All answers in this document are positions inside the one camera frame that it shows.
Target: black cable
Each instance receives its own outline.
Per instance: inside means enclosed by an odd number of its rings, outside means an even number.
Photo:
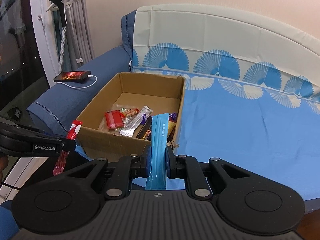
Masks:
[[[11,185],[6,184],[6,183],[4,183],[4,182],[1,182],[1,184],[4,185],[4,186],[6,186],[6,187],[10,187],[10,188],[13,188],[13,189],[21,190],[20,187],[11,186]]]

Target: human hand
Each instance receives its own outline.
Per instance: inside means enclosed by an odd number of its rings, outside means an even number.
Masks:
[[[0,182],[2,181],[2,171],[8,166],[9,160],[7,155],[0,157]]]

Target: circular black cover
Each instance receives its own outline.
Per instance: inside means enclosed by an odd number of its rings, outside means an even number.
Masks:
[[[264,235],[290,231],[304,215],[296,191],[260,176],[234,179],[220,193],[217,208],[235,227]]]
[[[12,214],[19,226],[40,234],[60,234],[87,224],[98,212],[98,195],[81,179],[40,182],[15,196]]]

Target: curtain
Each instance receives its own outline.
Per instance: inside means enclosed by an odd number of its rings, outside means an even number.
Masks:
[[[63,70],[70,71],[76,70],[94,58],[85,0],[73,3],[70,8],[67,8],[66,17],[68,24]],[[59,32],[59,34],[57,33],[56,28],[59,51],[60,44],[58,43],[58,39],[60,33],[61,32]]]

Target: cardboard box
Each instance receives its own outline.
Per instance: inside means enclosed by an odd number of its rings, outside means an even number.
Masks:
[[[152,115],[178,113],[173,141],[175,147],[179,139],[181,113],[184,100],[185,79],[181,76],[154,75],[145,73],[118,73],[93,98],[78,116],[83,125],[78,139],[86,154],[95,159],[105,157],[109,162],[120,157],[141,154],[150,141],[136,139],[138,127],[133,137],[98,131],[104,112],[114,104],[150,107]]]

